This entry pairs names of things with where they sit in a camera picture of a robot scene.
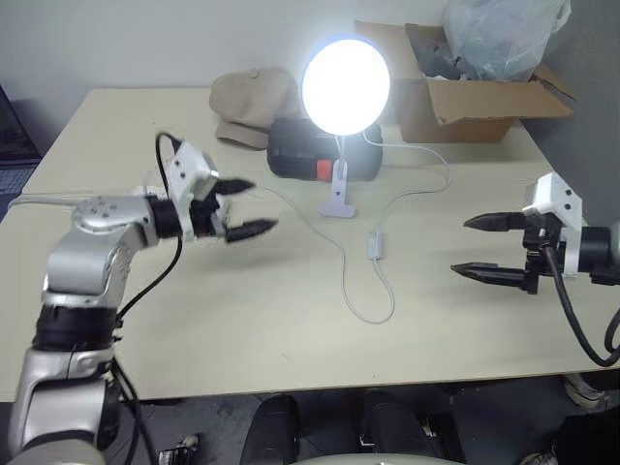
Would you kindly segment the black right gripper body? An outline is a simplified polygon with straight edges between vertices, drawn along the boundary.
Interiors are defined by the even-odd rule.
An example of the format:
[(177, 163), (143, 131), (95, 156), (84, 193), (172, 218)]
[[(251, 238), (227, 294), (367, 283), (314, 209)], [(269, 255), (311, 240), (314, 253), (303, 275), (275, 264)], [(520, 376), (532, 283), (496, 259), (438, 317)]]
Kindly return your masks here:
[(562, 228), (561, 221), (551, 213), (525, 217), (522, 245), (526, 249), (526, 261), (521, 290), (529, 295), (538, 293), (541, 276), (553, 276), (544, 249), (554, 251), (557, 270), (564, 270), (566, 244), (560, 238)]

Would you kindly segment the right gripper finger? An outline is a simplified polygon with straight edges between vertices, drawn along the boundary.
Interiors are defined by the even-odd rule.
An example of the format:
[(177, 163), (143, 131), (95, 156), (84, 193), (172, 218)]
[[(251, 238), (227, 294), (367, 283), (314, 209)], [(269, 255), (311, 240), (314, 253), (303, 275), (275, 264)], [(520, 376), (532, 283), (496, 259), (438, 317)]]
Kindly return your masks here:
[(463, 226), (484, 232), (522, 231), (526, 229), (526, 219), (519, 212), (483, 213), (466, 220)]
[(450, 269), (483, 284), (524, 289), (525, 271), (519, 268), (501, 267), (496, 263), (459, 263)]

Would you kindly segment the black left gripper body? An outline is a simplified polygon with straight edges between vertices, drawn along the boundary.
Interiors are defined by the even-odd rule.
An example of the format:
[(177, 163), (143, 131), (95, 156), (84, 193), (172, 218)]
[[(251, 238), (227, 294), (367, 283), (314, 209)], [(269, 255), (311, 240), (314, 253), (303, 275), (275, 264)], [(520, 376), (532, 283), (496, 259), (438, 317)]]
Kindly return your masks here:
[(190, 216), (196, 237), (225, 237), (228, 230), (231, 182), (219, 180), (202, 201), (192, 201)]

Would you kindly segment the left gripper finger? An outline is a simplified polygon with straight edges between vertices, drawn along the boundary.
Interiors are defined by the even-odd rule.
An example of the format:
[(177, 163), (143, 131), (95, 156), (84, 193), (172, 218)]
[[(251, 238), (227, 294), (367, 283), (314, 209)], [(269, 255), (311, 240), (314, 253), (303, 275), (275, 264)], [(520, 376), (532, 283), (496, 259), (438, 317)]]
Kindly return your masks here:
[(269, 232), (279, 221), (272, 218), (260, 218), (243, 222), (241, 225), (226, 229), (225, 240), (227, 243), (243, 241)]
[(221, 178), (215, 184), (215, 194), (220, 196), (232, 196), (254, 189), (256, 184), (242, 178)]

